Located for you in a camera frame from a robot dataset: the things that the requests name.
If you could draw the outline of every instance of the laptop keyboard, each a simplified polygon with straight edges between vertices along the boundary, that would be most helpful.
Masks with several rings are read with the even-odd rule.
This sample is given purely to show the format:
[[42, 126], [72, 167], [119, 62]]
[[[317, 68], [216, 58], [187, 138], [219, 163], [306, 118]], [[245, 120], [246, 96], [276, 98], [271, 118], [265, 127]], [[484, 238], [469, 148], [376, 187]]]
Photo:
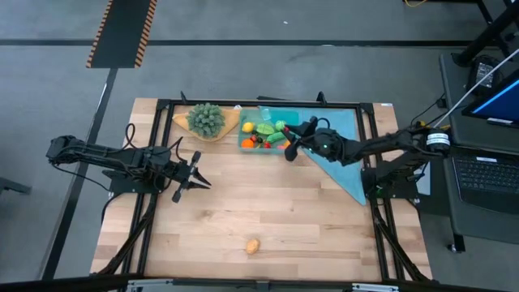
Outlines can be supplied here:
[[460, 188], [519, 195], [519, 162], [454, 157]]

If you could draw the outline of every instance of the toy vegetable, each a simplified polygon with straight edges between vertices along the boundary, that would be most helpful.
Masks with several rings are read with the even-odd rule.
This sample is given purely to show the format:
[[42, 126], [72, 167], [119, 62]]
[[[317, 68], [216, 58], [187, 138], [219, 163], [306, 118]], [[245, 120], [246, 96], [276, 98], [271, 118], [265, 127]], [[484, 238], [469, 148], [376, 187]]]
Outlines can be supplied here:
[[285, 138], [285, 135], [283, 135], [283, 132], [277, 132], [277, 133], [274, 133], [272, 135], [269, 135], [267, 137], [267, 142], [274, 143], [274, 142], [277, 142], [277, 141], [282, 140], [284, 138]]
[[283, 129], [285, 129], [285, 124], [286, 124], [285, 121], [277, 121], [276, 122], [276, 130], [283, 131]]
[[246, 123], [243, 124], [242, 131], [244, 131], [246, 133], [251, 133], [252, 130], [254, 130], [254, 123], [246, 122]]
[[245, 139], [242, 141], [242, 148], [254, 148], [254, 142], [250, 139]]
[[260, 134], [263, 134], [263, 135], [271, 135], [271, 134], [274, 134], [274, 128], [265, 124], [265, 123], [261, 123], [260, 125], [258, 125], [256, 127], [256, 130], [258, 131], [258, 133]]

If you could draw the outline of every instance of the blue cloth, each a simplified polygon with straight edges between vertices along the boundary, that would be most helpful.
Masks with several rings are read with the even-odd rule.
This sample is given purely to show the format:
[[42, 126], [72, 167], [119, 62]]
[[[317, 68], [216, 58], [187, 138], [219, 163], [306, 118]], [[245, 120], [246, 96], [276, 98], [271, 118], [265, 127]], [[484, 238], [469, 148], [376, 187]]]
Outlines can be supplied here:
[[[261, 106], [272, 110], [280, 108], [271, 108]], [[283, 108], [284, 110], [293, 110], [299, 113], [299, 121], [309, 121], [312, 116], [317, 118], [327, 118], [330, 121], [330, 127], [339, 133], [339, 135], [349, 140], [357, 139], [355, 130], [355, 113], [351, 109], [305, 109], [305, 108]], [[320, 121], [319, 127], [326, 127], [326, 122]], [[317, 154], [311, 153], [304, 149], [304, 152], [317, 163], [330, 177], [333, 178], [342, 188], [344, 188], [351, 196], [354, 197], [361, 205], [366, 205], [366, 197], [362, 189], [360, 178], [360, 162], [351, 165], [342, 166], [339, 162], [330, 162]]]

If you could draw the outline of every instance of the concrete floor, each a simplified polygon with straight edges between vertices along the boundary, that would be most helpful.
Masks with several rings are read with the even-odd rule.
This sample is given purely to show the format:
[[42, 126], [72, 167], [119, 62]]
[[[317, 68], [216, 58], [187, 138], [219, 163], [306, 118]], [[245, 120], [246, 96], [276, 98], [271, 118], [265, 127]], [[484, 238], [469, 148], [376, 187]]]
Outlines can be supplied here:
[[[105, 4], [4, 0], [0, 39], [93, 38]], [[488, 6], [503, 10], [501, 2]], [[485, 27], [472, 4], [411, 9], [400, 0], [162, 0], [151, 38], [471, 40]], [[71, 180], [48, 165], [45, 151], [58, 135], [86, 136], [108, 74], [84, 67], [89, 50], [0, 46], [0, 176], [33, 187], [30, 196], [0, 196], [0, 282], [39, 277]], [[438, 66], [443, 52], [448, 50], [148, 47], [139, 70], [118, 71], [97, 143], [121, 145], [136, 97], [175, 98], [180, 90], [194, 99], [314, 100], [324, 91], [330, 101], [392, 102], [402, 127], [443, 92]], [[432, 109], [424, 118], [437, 114]], [[108, 184], [99, 169], [91, 167], [88, 177]], [[105, 201], [104, 191], [85, 183], [57, 277], [88, 274]], [[424, 216], [422, 229], [435, 279], [502, 290], [519, 286], [513, 275], [519, 246], [468, 238], [468, 251], [454, 255], [444, 248], [452, 236], [447, 219]]]

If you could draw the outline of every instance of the wooden tabletop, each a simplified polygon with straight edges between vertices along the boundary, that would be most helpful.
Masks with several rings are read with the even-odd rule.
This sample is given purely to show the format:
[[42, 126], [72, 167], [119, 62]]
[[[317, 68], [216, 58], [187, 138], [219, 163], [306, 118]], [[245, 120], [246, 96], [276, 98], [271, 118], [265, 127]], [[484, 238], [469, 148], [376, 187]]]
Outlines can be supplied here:
[[[130, 122], [136, 126], [138, 147], [147, 146], [156, 103], [157, 99], [135, 100]], [[374, 108], [380, 135], [395, 131], [392, 105], [374, 104]], [[174, 112], [189, 109], [175, 106]], [[366, 117], [364, 121], [369, 133]], [[380, 281], [369, 206], [357, 203], [304, 153], [288, 162], [283, 156], [240, 152], [237, 127], [222, 140], [206, 143], [174, 124], [169, 143], [180, 136], [184, 136], [181, 157], [202, 152], [199, 171], [212, 189], [185, 191], [174, 204], [171, 197], [178, 185], [173, 182], [159, 196], [146, 276]], [[384, 159], [397, 155], [387, 153]], [[135, 198], [136, 194], [121, 195], [107, 208], [93, 272], [104, 268], [126, 240]], [[392, 200], [392, 210], [400, 244], [430, 277], [416, 210], [405, 200]], [[248, 255], [246, 243], [253, 238], [260, 240], [260, 248]], [[131, 271], [136, 270], [139, 250], [140, 242]], [[386, 253], [394, 276], [387, 243]]]

